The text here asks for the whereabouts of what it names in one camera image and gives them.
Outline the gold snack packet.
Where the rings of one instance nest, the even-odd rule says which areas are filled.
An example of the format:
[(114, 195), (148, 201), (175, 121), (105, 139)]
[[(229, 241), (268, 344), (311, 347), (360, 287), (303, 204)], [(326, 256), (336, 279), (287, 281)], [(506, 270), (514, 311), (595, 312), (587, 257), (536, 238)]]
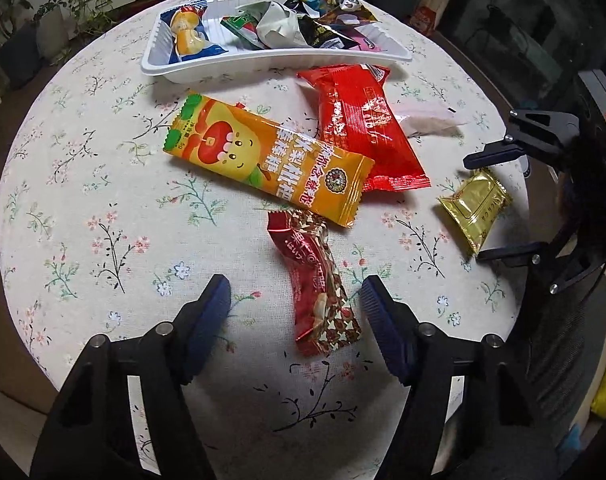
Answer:
[(476, 256), (494, 222), (512, 199), (494, 174), (483, 168), (473, 170), (454, 194), (440, 197), (438, 201), (459, 226)]

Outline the dark red nut packet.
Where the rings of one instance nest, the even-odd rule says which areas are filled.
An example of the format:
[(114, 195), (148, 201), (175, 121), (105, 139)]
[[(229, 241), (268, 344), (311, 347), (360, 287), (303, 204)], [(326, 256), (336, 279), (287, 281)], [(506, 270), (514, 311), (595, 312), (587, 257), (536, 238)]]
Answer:
[(274, 210), (267, 232), (288, 269), (298, 351), (320, 356), (358, 341), (361, 327), (334, 261), (326, 222), (307, 210)]

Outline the large red snack bag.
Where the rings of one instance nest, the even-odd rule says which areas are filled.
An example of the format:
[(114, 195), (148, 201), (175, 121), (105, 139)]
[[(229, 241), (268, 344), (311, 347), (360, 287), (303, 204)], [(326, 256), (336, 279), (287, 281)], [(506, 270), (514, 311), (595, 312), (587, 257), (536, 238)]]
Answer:
[(388, 105), (383, 84), (390, 70), (340, 64), (301, 70), (297, 77), (319, 94), (319, 133), (324, 142), (374, 161), (364, 190), (403, 192), (431, 185)]

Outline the pink snack packet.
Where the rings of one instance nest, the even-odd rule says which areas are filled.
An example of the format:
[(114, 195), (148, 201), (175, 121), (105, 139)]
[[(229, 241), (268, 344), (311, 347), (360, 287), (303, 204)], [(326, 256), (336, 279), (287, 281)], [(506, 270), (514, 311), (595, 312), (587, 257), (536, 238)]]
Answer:
[(382, 49), (369, 37), (367, 37), (359, 27), (347, 27), (343, 34), (352, 40), (356, 46), (352, 50), (362, 52), (381, 52)]

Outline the orange candy bar packet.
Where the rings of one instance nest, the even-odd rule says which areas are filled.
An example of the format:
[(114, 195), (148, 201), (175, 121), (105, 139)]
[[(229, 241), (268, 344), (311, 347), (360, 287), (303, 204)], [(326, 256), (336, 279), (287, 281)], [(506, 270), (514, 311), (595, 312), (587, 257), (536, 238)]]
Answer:
[(353, 225), (374, 161), (250, 113), (191, 93), (163, 150), (192, 165)]

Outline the black snack packet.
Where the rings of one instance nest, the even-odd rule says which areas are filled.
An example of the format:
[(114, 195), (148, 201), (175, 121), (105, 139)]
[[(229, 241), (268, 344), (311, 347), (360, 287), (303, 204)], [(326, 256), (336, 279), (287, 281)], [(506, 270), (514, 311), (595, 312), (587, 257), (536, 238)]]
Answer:
[(358, 47), (356, 41), (336, 32), (327, 25), (318, 23), (307, 15), (298, 14), (297, 23), (309, 47), (333, 50), (350, 50)]

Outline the blue panda snack bag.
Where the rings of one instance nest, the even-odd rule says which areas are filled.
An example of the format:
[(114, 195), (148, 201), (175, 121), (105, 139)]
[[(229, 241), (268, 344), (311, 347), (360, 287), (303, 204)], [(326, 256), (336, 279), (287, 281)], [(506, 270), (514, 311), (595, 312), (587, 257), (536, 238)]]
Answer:
[(326, 25), (352, 27), (376, 22), (361, 0), (286, 0), (284, 5)]

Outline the white snack bag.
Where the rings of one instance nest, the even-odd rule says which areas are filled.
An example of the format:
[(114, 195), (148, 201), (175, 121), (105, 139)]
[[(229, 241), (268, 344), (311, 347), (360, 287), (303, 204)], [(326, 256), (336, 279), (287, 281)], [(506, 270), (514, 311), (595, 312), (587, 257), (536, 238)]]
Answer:
[(258, 21), (260, 40), (271, 49), (309, 47), (298, 28), (298, 13), (275, 1), (259, 1), (237, 7), (238, 13), (248, 12)]

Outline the blue cake snack packet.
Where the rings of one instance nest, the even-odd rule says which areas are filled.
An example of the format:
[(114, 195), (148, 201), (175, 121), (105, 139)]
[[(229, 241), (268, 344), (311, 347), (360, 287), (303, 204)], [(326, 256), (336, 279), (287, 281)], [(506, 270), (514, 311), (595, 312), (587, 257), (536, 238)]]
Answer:
[(208, 38), (203, 24), (207, 0), (194, 0), (164, 11), (161, 20), (172, 33), (173, 47), (169, 64), (209, 58), (227, 52)]

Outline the green nut snack packet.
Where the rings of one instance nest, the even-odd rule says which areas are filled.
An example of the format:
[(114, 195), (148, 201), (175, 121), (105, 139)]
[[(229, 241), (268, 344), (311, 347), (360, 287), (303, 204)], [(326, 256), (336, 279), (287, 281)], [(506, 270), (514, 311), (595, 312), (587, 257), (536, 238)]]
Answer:
[(245, 47), (253, 50), (266, 50), (267, 46), (260, 40), (256, 26), (258, 21), (252, 14), (241, 12), (234, 15), (226, 15), (220, 19), (220, 24), (239, 38)]

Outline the pale pink tissue packet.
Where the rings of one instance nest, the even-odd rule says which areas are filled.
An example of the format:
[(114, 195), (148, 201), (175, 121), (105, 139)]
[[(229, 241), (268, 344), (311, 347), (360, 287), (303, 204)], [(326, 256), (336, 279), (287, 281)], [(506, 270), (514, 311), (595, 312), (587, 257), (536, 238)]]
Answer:
[(469, 122), (467, 116), (440, 104), (391, 104), (391, 110), (407, 138), (441, 133)]

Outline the red gift box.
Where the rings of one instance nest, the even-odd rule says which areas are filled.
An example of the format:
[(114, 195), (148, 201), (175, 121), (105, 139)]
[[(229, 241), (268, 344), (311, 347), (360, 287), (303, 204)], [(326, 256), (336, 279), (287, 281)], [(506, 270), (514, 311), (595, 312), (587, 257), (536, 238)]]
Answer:
[(411, 15), (409, 25), (422, 35), (429, 37), (435, 28), (436, 18), (436, 12), (428, 6), (418, 6)]

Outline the floral white tablecloth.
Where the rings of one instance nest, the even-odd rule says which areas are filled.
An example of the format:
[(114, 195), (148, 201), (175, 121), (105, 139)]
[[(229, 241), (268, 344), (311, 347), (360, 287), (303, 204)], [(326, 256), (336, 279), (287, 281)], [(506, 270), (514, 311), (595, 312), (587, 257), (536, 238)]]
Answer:
[[(204, 371), (184, 388), (221, 479), (373, 479), (407, 397), (372, 333), (305, 358), (291, 284), (267, 232), (280, 202), (162, 150), (188, 89), (146, 76), (152, 6), (83, 48), (40, 92), (0, 178), (0, 271), (12, 322), (61, 387), (91, 336), (119, 342), (171, 320), (215, 274), (231, 312)], [(504, 134), (495, 104), (437, 44), (392, 18), (410, 60), (386, 82), (395, 106), (450, 108), (462, 124), (410, 142), (431, 184), (368, 193), (329, 244), (350, 300), (376, 274), (391, 295), (455, 338), (506, 336), (518, 274), (479, 264), (440, 206), (467, 154)]]

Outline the plant in white ribbed pot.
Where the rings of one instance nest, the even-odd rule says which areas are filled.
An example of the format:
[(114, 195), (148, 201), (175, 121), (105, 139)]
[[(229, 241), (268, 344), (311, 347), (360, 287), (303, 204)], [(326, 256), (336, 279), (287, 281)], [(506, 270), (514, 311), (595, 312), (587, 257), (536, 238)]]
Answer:
[(68, 47), (62, 0), (48, 0), (41, 4), (33, 16), (36, 25), (36, 44), (39, 54), (48, 63), (58, 62)]

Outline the trailing green ivy plant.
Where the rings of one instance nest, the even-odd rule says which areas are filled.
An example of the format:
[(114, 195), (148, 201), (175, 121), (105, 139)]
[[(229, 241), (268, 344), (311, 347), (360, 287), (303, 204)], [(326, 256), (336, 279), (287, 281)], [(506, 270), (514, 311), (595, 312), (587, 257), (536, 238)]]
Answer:
[(99, 38), (116, 24), (112, 0), (61, 0), (61, 4), (71, 15), (74, 37), (83, 44)]

